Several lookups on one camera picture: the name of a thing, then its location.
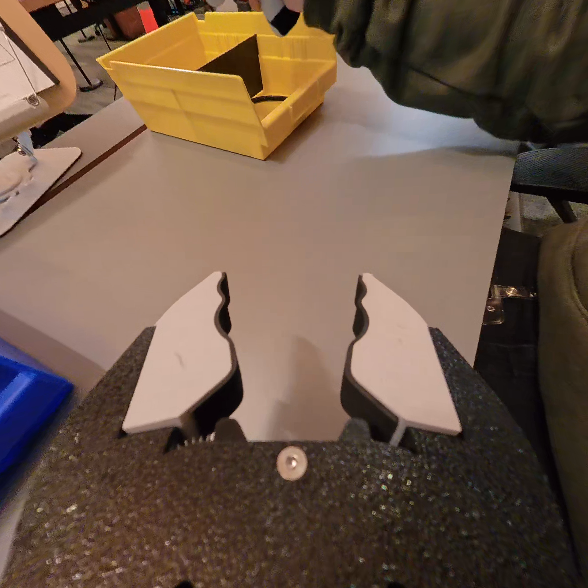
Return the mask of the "blue plastic bin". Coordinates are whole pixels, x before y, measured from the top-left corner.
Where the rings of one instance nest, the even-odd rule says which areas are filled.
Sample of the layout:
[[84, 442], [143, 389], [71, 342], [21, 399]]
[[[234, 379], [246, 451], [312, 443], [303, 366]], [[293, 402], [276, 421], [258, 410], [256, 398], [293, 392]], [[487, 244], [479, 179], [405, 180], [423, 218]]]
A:
[[75, 386], [1, 339], [1, 475], [16, 467]]

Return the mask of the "grey desk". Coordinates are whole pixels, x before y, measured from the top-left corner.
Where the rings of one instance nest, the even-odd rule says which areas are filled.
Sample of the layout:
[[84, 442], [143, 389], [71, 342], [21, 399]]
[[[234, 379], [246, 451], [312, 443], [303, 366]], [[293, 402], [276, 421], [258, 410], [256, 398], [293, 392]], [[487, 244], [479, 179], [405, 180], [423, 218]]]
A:
[[113, 154], [1, 238], [1, 338], [81, 394], [212, 272], [226, 272], [254, 440], [338, 436], [358, 275], [471, 364], [516, 144], [400, 107], [340, 62], [265, 161], [139, 130], [124, 99], [59, 143]]

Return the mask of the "person's olive clothing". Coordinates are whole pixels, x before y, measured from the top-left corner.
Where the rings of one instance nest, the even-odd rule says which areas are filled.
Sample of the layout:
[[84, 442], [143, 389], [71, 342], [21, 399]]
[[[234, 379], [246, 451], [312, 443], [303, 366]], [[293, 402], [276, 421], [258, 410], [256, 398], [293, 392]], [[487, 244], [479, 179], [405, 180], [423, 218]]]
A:
[[587, 586], [587, 219], [543, 237], [537, 285], [540, 390]]

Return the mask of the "black bin divider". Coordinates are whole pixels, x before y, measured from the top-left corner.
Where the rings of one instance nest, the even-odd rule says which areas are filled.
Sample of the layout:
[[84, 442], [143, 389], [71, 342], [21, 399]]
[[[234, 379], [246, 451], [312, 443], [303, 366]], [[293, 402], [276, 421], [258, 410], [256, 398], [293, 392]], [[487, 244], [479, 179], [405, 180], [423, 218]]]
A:
[[257, 36], [252, 35], [239, 42], [197, 71], [240, 77], [249, 97], [253, 99], [263, 91]]

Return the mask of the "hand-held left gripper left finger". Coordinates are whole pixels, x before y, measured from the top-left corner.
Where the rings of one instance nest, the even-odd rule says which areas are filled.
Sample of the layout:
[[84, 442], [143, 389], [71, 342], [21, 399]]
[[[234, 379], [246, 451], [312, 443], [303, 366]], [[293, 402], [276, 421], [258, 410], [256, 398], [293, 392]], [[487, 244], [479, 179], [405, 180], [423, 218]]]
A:
[[128, 435], [177, 428], [213, 435], [242, 401], [226, 273], [216, 271], [157, 321], [125, 418]]

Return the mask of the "person's right forearm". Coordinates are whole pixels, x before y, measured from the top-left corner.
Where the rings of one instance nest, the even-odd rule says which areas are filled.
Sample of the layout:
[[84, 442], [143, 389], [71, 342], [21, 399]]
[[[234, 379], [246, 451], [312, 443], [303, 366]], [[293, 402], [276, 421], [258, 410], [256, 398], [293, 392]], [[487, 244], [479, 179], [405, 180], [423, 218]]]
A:
[[305, 1], [303, 17], [401, 106], [587, 142], [587, 1]]

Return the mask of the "black stanchion post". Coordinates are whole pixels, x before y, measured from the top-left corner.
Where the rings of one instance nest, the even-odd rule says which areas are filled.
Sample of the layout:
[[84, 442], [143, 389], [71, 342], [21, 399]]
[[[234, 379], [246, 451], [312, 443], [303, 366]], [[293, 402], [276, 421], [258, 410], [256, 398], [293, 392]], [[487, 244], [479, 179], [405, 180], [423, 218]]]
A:
[[58, 39], [58, 43], [61, 45], [61, 47], [65, 51], [65, 54], [69, 57], [71, 63], [75, 67], [75, 70], [77, 70], [77, 72], [81, 75], [81, 77], [83, 79], [83, 83], [78, 84], [78, 86], [77, 86], [79, 92], [88, 93], [88, 92], [93, 92], [93, 91], [101, 88], [104, 84], [103, 81], [101, 81], [98, 78], [94, 79], [94, 78], [90, 78], [88, 76], [88, 74], [83, 70], [81, 65], [78, 63], [76, 57], [71, 52], [70, 48], [68, 48], [68, 46], [64, 42], [64, 40], [62, 38]]

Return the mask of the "orange traffic cone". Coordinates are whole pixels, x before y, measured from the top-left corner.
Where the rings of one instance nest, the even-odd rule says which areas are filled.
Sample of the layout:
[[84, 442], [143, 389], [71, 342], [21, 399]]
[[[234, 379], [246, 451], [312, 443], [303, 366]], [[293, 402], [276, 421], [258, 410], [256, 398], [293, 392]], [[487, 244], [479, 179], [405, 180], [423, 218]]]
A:
[[136, 5], [145, 34], [156, 31], [159, 28], [155, 12], [150, 1], [143, 1]]

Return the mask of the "clear badge holder clip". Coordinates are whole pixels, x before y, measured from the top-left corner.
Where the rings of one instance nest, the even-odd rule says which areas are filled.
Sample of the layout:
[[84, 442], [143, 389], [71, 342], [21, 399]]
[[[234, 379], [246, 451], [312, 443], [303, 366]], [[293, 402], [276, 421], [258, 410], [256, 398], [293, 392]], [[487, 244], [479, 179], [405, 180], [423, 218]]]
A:
[[526, 286], [504, 286], [491, 284], [484, 308], [483, 326], [496, 326], [504, 323], [504, 300], [534, 300], [537, 291]]

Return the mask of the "black office chair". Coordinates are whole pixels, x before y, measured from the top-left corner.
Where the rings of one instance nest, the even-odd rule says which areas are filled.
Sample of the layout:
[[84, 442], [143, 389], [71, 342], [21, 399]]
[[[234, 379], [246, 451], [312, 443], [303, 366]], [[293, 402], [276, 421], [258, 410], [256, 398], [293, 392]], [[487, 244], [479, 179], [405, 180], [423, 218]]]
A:
[[587, 145], [563, 145], [518, 154], [511, 192], [545, 198], [565, 224], [577, 221], [570, 203], [587, 204]]

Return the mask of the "yellow plastic bin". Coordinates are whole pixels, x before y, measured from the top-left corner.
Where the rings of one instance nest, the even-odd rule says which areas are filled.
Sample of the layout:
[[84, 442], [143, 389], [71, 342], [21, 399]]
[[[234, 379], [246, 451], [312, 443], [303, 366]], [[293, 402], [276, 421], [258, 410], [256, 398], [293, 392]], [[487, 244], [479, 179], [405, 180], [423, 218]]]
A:
[[[263, 91], [240, 77], [198, 72], [256, 35]], [[261, 12], [194, 13], [98, 58], [146, 127], [265, 160], [325, 99], [336, 82], [333, 36], [306, 26], [277, 36]]]

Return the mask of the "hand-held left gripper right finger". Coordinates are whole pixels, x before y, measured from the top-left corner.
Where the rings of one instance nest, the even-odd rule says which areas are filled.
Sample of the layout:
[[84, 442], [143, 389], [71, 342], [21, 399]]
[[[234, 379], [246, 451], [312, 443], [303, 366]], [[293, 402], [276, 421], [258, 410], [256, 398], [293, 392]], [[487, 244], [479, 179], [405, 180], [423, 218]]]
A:
[[428, 324], [371, 273], [357, 279], [352, 331], [341, 405], [373, 440], [398, 446], [409, 429], [461, 434]]

